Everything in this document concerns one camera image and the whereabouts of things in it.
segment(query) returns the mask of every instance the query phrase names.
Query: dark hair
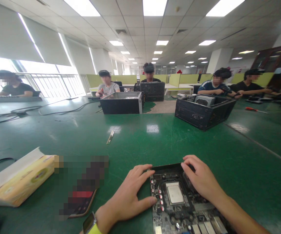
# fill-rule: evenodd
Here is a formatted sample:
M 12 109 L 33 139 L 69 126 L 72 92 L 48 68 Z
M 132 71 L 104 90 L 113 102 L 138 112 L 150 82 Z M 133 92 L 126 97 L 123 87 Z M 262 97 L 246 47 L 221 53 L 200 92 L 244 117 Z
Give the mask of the dark hair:
M 223 80 L 231 77 L 231 71 L 228 68 L 220 68 L 216 72 L 214 72 L 215 76 L 221 77 Z

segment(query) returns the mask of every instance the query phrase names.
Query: green partition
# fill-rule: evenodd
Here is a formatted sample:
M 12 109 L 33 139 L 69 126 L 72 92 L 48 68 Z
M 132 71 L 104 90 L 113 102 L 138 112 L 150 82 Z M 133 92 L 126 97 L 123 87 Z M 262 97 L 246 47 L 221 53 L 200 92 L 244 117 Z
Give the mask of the green partition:
M 262 86 L 262 87 L 266 87 L 269 83 L 269 81 L 271 80 L 271 78 L 273 77 L 274 73 L 273 72 L 266 72 L 263 75 L 261 75 L 257 81 L 254 81 L 254 83 Z
M 167 75 L 154 75 L 154 78 L 161 80 L 161 82 L 166 83 Z
M 202 84 L 203 82 L 210 80 L 212 76 L 213 74 L 202 74 L 199 83 Z
M 180 84 L 196 84 L 198 82 L 199 74 L 181 74 Z
M 90 88 L 98 87 L 102 83 L 99 75 L 87 74 L 86 77 L 88 79 Z
M 244 74 L 243 73 L 236 73 L 234 75 L 234 78 L 232 78 L 231 83 L 232 84 L 237 84 L 237 83 L 239 83 L 239 82 L 241 82 L 243 80 L 244 80 Z
M 112 81 L 121 81 L 122 84 L 135 84 L 137 83 L 136 75 L 112 75 Z
M 180 80 L 180 74 L 171 74 L 169 84 L 178 87 Z

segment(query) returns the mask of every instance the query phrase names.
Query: student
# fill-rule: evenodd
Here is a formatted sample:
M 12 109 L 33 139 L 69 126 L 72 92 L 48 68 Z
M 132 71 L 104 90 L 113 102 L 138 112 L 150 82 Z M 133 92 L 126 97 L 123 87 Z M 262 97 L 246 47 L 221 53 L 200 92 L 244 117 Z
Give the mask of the student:
M 107 70 L 101 70 L 98 72 L 101 77 L 103 84 L 99 85 L 98 90 L 96 92 L 97 97 L 105 97 L 114 92 L 120 93 L 119 85 L 111 82 L 111 75 Z
M 141 82 L 161 82 L 161 80 L 153 77 L 154 75 L 154 65 L 152 63 L 145 63 L 143 66 L 146 79 Z
M 35 91 L 30 85 L 24 84 L 18 75 L 7 70 L 0 70 L 0 80 L 7 83 L 0 96 L 32 97 Z
M 186 155 L 183 159 L 181 166 L 194 188 L 220 211 L 238 234 L 270 234 L 223 191 L 204 162 L 195 155 Z M 193 172 L 188 165 L 193 165 L 196 172 Z M 140 201 L 137 198 L 143 183 L 155 173 L 153 170 L 146 171 L 151 167 L 150 164 L 138 165 L 130 170 L 113 197 L 95 213 L 100 232 L 95 229 L 90 231 L 90 234 L 106 234 L 118 221 L 131 219 L 157 202 L 152 196 Z
M 203 82 L 203 84 L 198 89 L 198 94 L 226 94 L 221 88 L 224 86 L 225 89 L 229 89 L 226 85 L 223 84 L 225 79 L 231 77 L 231 72 L 227 68 L 221 68 L 217 70 L 213 75 L 213 80 L 208 80 Z M 232 91 L 232 93 L 227 93 L 229 96 L 234 97 L 236 93 Z
M 276 95 L 276 92 L 273 92 L 271 89 L 264 89 L 258 84 L 252 83 L 252 81 L 257 80 L 265 70 L 251 69 L 245 72 L 244 80 L 238 84 L 233 84 L 231 89 L 235 92 L 241 93 L 244 98 L 248 98 L 252 94 L 259 93 L 272 93 Z

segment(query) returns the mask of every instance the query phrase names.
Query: red screwdriver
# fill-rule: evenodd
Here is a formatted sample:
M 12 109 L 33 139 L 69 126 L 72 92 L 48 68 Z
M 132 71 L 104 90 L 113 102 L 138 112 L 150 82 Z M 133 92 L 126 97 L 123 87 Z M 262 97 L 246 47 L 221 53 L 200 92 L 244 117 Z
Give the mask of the red screwdriver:
M 257 110 L 257 109 L 253 109 L 253 108 L 251 108 L 251 107 L 246 107 L 245 108 L 246 110 L 248 110 L 248 111 L 257 111 L 257 112 L 262 112 L 262 113 L 265 113 L 265 114 L 269 114 L 268 112 L 264 112 L 264 111 L 260 111 L 260 110 Z

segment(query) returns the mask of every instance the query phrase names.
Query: tissue box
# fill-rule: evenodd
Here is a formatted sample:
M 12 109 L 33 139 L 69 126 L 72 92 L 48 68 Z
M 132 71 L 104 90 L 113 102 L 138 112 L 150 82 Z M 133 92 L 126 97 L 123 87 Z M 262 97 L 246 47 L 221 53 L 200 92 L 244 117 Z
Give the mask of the tissue box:
M 0 206 L 20 206 L 54 172 L 54 157 L 39 148 L 0 172 Z

